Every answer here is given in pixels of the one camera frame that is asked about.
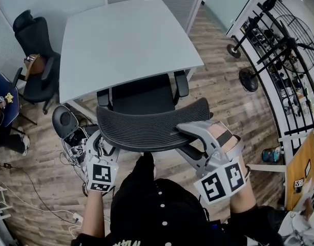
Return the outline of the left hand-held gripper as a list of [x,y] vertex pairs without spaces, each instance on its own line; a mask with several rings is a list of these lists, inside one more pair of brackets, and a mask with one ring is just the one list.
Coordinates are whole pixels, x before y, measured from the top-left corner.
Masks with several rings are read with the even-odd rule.
[[88,192],[109,192],[114,187],[114,182],[119,169],[118,157],[120,149],[113,147],[107,156],[102,155],[101,134],[93,133],[86,142],[86,156],[81,164],[85,176]]

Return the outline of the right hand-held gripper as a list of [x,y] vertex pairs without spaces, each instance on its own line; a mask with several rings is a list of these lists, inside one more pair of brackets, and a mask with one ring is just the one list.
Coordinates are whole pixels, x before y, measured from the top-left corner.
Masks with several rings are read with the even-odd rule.
[[[228,199],[246,185],[247,176],[240,163],[244,149],[243,140],[232,133],[225,124],[220,121],[193,121],[178,124],[177,129],[181,133],[201,140],[208,157],[233,158],[231,162],[221,165],[194,183],[196,190],[207,204]],[[195,147],[181,147],[176,151],[194,169],[203,169],[204,152]]]

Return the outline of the black mesh office chair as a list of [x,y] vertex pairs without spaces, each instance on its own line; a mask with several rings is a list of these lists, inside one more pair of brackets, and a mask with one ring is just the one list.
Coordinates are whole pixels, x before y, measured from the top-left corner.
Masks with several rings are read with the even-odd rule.
[[110,145],[133,152],[161,152],[182,148],[198,138],[178,125],[212,118],[206,98],[176,109],[189,94],[185,71],[174,72],[176,91],[168,74],[139,79],[96,93],[97,122]]

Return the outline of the person's right forearm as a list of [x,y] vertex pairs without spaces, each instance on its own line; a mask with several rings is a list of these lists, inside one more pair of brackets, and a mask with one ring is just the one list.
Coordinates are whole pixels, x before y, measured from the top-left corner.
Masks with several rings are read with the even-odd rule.
[[256,204],[252,185],[248,180],[246,185],[230,198],[230,211],[233,214],[243,213],[252,209]]

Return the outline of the person's black trousers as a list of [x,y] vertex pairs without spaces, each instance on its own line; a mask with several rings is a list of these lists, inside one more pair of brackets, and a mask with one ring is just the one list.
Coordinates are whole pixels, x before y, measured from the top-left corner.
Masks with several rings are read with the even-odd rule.
[[132,171],[136,181],[152,182],[155,179],[155,161],[151,153],[144,153],[137,160]]

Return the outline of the black open equipment case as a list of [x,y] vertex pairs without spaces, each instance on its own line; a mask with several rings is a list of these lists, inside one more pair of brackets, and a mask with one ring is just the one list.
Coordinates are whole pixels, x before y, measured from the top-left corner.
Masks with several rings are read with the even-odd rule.
[[95,124],[81,127],[77,117],[64,105],[55,108],[52,124],[56,134],[61,138],[65,154],[77,165],[85,158],[86,142],[98,130]]

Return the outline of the person's black shirt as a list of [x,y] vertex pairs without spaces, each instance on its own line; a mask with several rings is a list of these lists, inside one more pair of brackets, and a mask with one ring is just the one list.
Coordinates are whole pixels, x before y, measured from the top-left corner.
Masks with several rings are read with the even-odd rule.
[[198,199],[177,183],[158,179],[135,187],[127,183],[111,206],[110,233],[81,232],[71,246],[284,246],[265,210],[232,214],[224,230],[212,227]]

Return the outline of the teal waste bin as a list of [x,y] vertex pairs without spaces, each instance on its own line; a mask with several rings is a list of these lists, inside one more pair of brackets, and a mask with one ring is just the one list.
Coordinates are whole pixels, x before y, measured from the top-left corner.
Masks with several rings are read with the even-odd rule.
[[263,162],[279,162],[282,159],[281,147],[268,148],[262,151]]

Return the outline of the black metal railing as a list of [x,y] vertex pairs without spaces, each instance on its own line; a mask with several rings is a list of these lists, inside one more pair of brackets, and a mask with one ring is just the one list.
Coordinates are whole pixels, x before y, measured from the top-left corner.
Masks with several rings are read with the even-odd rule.
[[[279,14],[274,18],[286,25],[291,37],[297,42],[307,45],[314,43],[303,26],[303,21],[292,15],[282,2],[276,2],[274,11]],[[243,36],[250,21],[252,18],[242,26]],[[253,48],[258,61],[270,50],[270,43],[275,45],[282,38],[282,34],[266,14],[260,22],[263,23],[264,29],[259,26],[254,28],[243,41]],[[298,50],[310,68],[307,74],[297,75],[276,62],[257,75],[257,82],[262,86],[270,104],[279,136],[314,130],[314,81],[311,76],[314,72],[314,51],[307,52],[302,48]],[[252,67],[249,70],[252,73],[263,68],[269,59],[260,64],[258,61],[251,62]]]

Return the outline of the blue plastic chair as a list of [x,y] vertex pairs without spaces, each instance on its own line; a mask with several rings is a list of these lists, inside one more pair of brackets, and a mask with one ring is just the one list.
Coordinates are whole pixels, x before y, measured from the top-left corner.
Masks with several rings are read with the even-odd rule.
[[2,73],[0,73],[0,105],[5,102],[6,105],[2,108],[2,116],[0,117],[0,128],[11,127],[16,132],[24,134],[23,131],[20,131],[12,127],[12,123],[20,116],[25,120],[29,121],[33,125],[37,125],[36,122],[24,116],[20,112],[20,102],[19,102],[19,93],[18,88],[7,79]]

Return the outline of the white square table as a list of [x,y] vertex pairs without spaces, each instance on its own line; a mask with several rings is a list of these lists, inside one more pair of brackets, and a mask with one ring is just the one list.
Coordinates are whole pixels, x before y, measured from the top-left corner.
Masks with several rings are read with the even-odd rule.
[[59,101],[95,119],[81,98],[134,80],[202,66],[187,33],[162,0],[100,6],[67,20]]

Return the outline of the wooden desk white legs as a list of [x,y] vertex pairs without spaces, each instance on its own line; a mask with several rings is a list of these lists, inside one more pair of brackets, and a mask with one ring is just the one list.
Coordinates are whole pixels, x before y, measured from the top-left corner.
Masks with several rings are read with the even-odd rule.
[[[302,205],[307,197],[314,194],[314,132],[305,132],[290,136],[289,139],[303,138],[302,144],[298,148],[290,162],[285,165],[254,165],[249,164],[253,171],[279,172],[284,174],[284,206],[289,211],[301,211]],[[305,177],[305,168],[308,161],[311,162],[311,169]],[[301,193],[294,192],[296,180],[304,179]]]

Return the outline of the brown bag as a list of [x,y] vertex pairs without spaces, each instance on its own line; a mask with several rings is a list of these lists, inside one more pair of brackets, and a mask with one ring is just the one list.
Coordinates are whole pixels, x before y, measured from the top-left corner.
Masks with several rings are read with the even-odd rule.
[[40,54],[30,54],[24,58],[24,64],[27,68],[27,73],[25,75],[25,81],[27,81],[30,75],[43,73],[46,61]]

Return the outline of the black high-back office chair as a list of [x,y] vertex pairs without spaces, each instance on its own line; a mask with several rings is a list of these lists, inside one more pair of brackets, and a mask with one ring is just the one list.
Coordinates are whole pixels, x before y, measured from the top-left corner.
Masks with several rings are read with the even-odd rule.
[[33,17],[30,10],[22,12],[13,22],[13,31],[25,57],[30,54],[40,54],[46,61],[41,74],[30,75],[25,81],[22,68],[19,68],[13,83],[25,81],[22,98],[34,103],[43,103],[43,114],[48,113],[48,104],[59,92],[59,73],[61,55],[55,52],[50,44],[47,21],[44,17]]

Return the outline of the black pedestal fan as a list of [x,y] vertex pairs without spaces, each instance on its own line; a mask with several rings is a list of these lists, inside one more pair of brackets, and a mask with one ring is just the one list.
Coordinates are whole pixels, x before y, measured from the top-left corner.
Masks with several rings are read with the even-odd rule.
[[258,88],[257,75],[276,62],[279,62],[284,69],[297,75],[307,74],[310,68],[307,67],[298,49],[302,48],[307,52],[314,51],[314,43],[307,45],[297,42],[295,38],[291,37],[286,25],[283,24],[281,20],[276,20],[268,11],[266,12],[266,15],[282,34],[282,38],[278,40],[275,45],[270,43],[270,50],[259,59],[258,64],[269,59],[269,62],[263,68],[254,73],[249,69],[240,71],[239,79],[241,84],[250,92],[254,92]]

